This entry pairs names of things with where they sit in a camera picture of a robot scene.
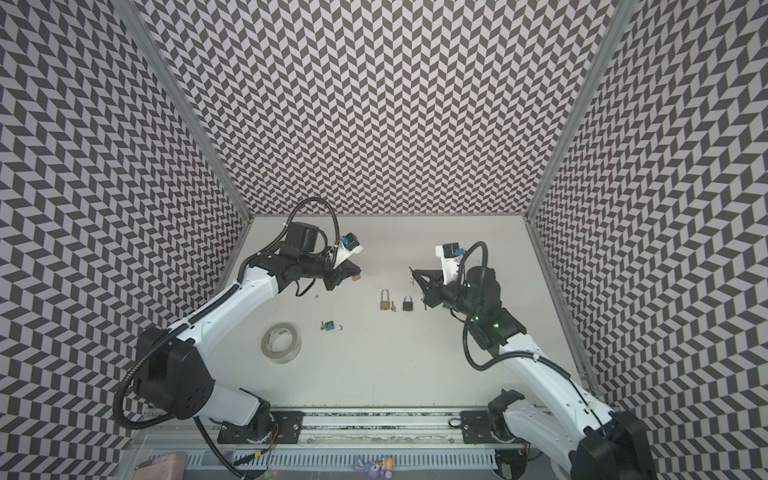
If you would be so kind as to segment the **black padlock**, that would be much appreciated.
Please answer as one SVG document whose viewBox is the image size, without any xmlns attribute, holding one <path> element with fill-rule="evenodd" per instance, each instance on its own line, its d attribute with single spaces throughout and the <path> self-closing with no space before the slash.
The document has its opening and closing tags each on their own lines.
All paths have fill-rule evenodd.
<svg viewBox="0 0 768 480">
<path fill-rule="evenodd" d="M 402 303 L 402 310 L 406 312 L 411 312 L 414 310 L 414 301 L 410 295 L 407 295 L 403 299 Z"/>
</svg>

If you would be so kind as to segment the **large brass padlock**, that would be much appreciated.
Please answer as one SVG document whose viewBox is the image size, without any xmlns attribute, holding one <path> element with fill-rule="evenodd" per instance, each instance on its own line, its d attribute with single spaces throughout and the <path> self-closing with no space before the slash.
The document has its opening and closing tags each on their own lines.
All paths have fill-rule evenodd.
<svg viewBox="0 0 768 480">
<path fill-rule="evenodd" d="M 379 307 L 382 311 L 394 312 L 396 310 L 396 305 L 391 300 L 390 291 L 388 289 L 381 290 Z"/>
</svg>

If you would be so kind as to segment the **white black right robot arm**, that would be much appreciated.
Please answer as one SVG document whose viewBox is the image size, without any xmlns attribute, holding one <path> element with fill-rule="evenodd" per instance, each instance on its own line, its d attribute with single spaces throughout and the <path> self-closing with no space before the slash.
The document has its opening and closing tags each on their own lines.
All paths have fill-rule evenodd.
<svg viewBox="0 0 768 480">
<path fill-rule="evenodd" d="M 501 392 L 487 407 L 492 434 L 502 442 L 533 445 L 569 479 L 656 478 L 645 423 L 578 385 L 503 306 L 487 244 L 464 249 L 447 243 L 435 253 L 440 269 L 411 272 L 424 304 L 463 315 L 462 349 L 474 370 L 504 365 L 544 405 L 537 408 L 516 390 Z"/>
</svg>

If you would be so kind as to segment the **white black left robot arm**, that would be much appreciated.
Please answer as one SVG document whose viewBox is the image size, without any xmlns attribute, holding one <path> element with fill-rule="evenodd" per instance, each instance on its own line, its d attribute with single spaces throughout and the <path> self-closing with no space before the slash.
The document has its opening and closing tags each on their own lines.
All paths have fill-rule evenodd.
<svg viewBox="0 0 768 480">
<path fill-rule="evenodd" d="M 329 201 L 317 196 L 299 201 L 278 235 L 240 263 L 227 288 L 169 327 L 149 327 L 139 336 L 136 360 L 114 394 L 116 424 L 140 430 L 173 419 L 208 418 L 266 437 L 273 424 L 269 402 L 217 381 L 211 358 L 288 287 L 307 279 L 332 291 L 359 275 L 351 258 L 361 250 L 355 235 L 342 233 Z"/>
</svg>

